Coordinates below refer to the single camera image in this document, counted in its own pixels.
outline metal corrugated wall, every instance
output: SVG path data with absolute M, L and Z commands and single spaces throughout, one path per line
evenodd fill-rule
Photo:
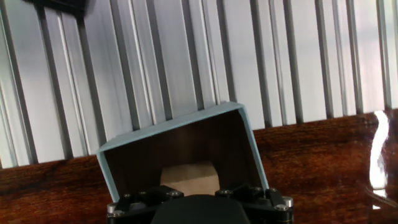
M 226 101 L 254 129 L 398 107 L 395 0 L 0 1 L 3 167 Z

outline glossy wood surface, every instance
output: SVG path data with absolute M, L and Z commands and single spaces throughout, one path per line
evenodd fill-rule
M 270 186 L 294 198 L 295 223 L 398 223 L 398 110 L 386 114 L 388 200 L 369 181 L 374 114 L 254 132 Z M 0 223 L 106 223 L 110 202 L 94 156 L 0 170 Z

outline metal panel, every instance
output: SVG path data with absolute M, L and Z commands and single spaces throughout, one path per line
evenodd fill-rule
M 60 121 L 34 6 L 5 1 L 27 114 L 39 162 L 64 159 Z
M 223 44 L 221 43 L 217 2 L 214 0 L 203 0 L 203 11 L 205 14 L 216 100 L 217 104 L 222 104 L 229 101 L 229 91 L 226 79 Z
M 118 12 L 118 14 L 114 13 L 116 31 L 120 30 L 120 33 L 118 33 L 119 38 L 123 37 L 124 39 L 124 45 L 119 43 L 119 47 L 126 53 L 126 69 L 129 72 L 126 75 L 129 76 L 128 80 L 131 82 L 128 85 L 132 85 L 132 91 L 127 92 L 127 94 L 134 100 L 133 107 L 136 109 L 134 116 L 137 116 L 136 123 L 138 128 L 146 128 L 153 125 L 153 122 L 132 2 L 125 0 L 113 2 L 117 3 L 117 9 L 114 9 L 114 12 Z
M 166 120 L 163 100 L 165 97 L 168 98 L 168 96 L 162 95 L 162 89 L 160 87 L 159 72 L 161 71 L 159 71 L 157 65 L 158 62 L 152 39 L 147 1 L 133 0 L 132 4 L 147 81 L 150 108 L 152 109 L 152 119 L 154 124 L 158 124 Z
M 101 129 L 103 128 L 102 126 L 97 126 L 78 26 L 76 19 L 68 14 L 62 14 L 62 24 L 72 73 L 70 78 L 73 78 L 70 90 L 72 94 L 76 94 L 77 107 L 80 112 L 81 125 L 83 128 L 79 130 L 79 132 L 80 135 L 84 135 L 88 153 L 95 154 L 100 148 L 100 141 L 105 141 L 105 139 L 101 139 L 99 134 L 100 132 L 103 133 L 104 130 Z
M 155 0 L 173 118 L 198 110 L 181 0 Z
M 118 43 L 109 1 L 96 1 L 85 28 L 106 139 L 132 131 Z
M 261 129 L 265 123 L 250 2 L 229 0 L 223 3 L 236 101 L 246 106 L 251 127 Z
M 335 18 L 336 44 L 338 52 L 343 114 L 356 114 L 353 66 L 349 43 L 349 27 L 345 0 L 333 0 Z
M 58 78 L 62 104 L 68 126 L 68 135 L 74 157 L 87 155 L 84 134 L 81 132 L 80 112 L 70 70 L 67 43 L 65 42 L 61 13 L 45 9 L 50 45 Z
M 339 118 L 343 116 L 343 102 L 332 1 L 315 1 L 315 5 L 318 17 L 318 33 L 320 34 L 326 114 L 329 118 Z
M 376 0 L 349 2 L 351 53 L 356 70 L 357 110 L 368 113 L 384 109 Z
M 382 72 L 384 102 L 388 108 L 398 107 L 397 71 L 397 1 L 377 1 L 379 16 L 379 36 L 382 47 Z
M 257 0 L 256 6 L 259 30 L 261 38 L 261 54 L 262 62 L 259 66 L 264 67 L 264 85 L 265 92 L 262 92 L 262 102 L 267 106 L 264 107 L 264 119 L 272 127 L 282 126 L 282 113 L 280 111 L 280 97 L 278 88 L 278 77 L 275 63 L 274 41 L 272 38 L 271 14 L 269 12 L 268 0 Z
M 213 84 L 213 74 L 211 72 L 210 55 L 202 1 L 189 0 L 189 8 L 192 17 L 193 36 L 195 39 L 195 48 L 198 59 L 203 104 L 206 109 L 216 105 L 216 96 Z
M 14 166 L 24 166 L 32 163 L 30 156 L 29 144 L 26 136 L 24 119 L 21 113 L 21 106 L 19 103 L 19 96 L 16 88 L 16 82 L 14 78 L 14 72 L 12 71 L 11 61 L 9 58 L 9 49 L 7 47 L 6 36 L 4 32 L 4 26 L 2 23 L 2 15 L 0 11 L 0 95 L 4 103 L 3 120 L 4 124 L 7 123 L 10 136 L 12 138 L 12 144 L 9 147 L 0 146 L 2 151 L 9 151 L 7 154 L 10 155 L 8 161 L 12 161 L 12 155 L 15 153 L 17 164 Z M 5 168 L 4 162 L 7 160 L 3 155 L 0 156 L 2 160 L 2 166 Z
M 17 166 L 14 146 L 12 145 L 11 134 L 7 122 L 6 109 L 0 91 L 0 161 L 2 168 Z
M 298 121 L 326 119 L 315 2 L 288 1 L 290 67 Z
M 275 62 L 278 75 L 282 119 L 284 125 L 295 124 L 296 114 L 283 1 L 269 0 L 269 11 L 271 14 L 272 35 L 274 38 Z

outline open box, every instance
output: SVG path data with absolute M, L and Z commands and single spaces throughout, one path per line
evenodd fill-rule
M 225 103 L 207 110 L 123 134 L 97 153 L 114 202 L 160 185 L 164 167 L 211 161 L 220 188 L 268 183 L 246 109 Z

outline black object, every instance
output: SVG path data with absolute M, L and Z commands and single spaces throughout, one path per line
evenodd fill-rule
M 292 223 L 293 208 L 284 205 L 278 190 L 264 192 L 262 188 L 247 184 L 218 190 L 215 196 L 188 197 L 162 185 L 121 197 L 107 221 L 108 224 Z
M 88 0 L 24 0 L 37 6 L 50 7 L 62 12 L 83 17 L 86 12 Z

